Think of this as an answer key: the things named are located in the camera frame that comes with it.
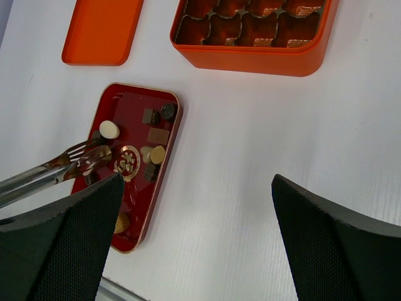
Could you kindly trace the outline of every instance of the empty chocolate slot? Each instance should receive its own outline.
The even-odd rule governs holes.
[[[216,14],[211,16],[211,33],[204,40],[205,45],[234,46],[241,32],[241,16],[236,14],[231,19],[222,18]]]
[[[283,9],[293,16],[309,16],[322,8],[325,0],[287,0]]]
[[[202,19],[213,8],[217,6],[219,0],[188,0],[185,14],[197,19]]]
[[[209,35],[210,22],[206,16],[202,20],[192,19],[190,16],[182,18],[175,42],[182,45],[201,45]]]
[[[213,9],[216,14],[223,17],[233,17],[247,5],[249,0],[220,0],[218,7]]]
[[[242,16],[242,33],[237,46],[271,46],[277,28],[277,14],[257,18],[251,14]]]
[[[279,9],[284,2],[285,0],[251,0],[245,9],[255,16],[269,16]]]
[[[149,129],[147,141],[154,144],[167,145],[169,141],[170,132],[163,129],[155,129],[151,127]]]
[[[280,14],[278,31],[272,46],[283,48],[298,48],[310,43],[316,36],[320,16],[313,13],[305,18],[296,18],[288,13]]]

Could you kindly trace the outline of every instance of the metal tongs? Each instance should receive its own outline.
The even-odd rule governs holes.
[[[98,144],[98,139],[82,142],[47,163],[0,182],[0,208],[105,166],[112,152],[107,145],[96,147]]]

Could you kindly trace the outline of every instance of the white surface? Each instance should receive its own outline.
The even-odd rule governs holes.
[[[146,0],[126,64],[88,68],[60,58],[74,0],[15,1],[0,49],[0,178],[84,140],[109,83],[171,90],[185,116],[148,235],[129,255],[110,250],[104,276],[152,301],[296,300],[275,173],[401,224],[401,2],[342,1],[306,78],[195,69],[169,41],[177,3]]]

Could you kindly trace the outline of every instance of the orange box lid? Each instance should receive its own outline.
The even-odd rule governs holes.
[[[143,0],[77,0],[61,59],[69,65],[122,65]]]

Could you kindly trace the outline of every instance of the dark chocolate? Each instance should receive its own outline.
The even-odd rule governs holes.
[[[177,116],[178,106],[172,103],[167,103],[162,107],[162,118],[171,124]]]
[[[143,173],[143,177],[148,182],[156,182],[157,176],[160,171],[160,166],[155,164],[148,164],[145,167],[145,171]]]
[[[147,125],[157,125],[160,122],[160,113],[152,108],[143,111],[142,123]]]

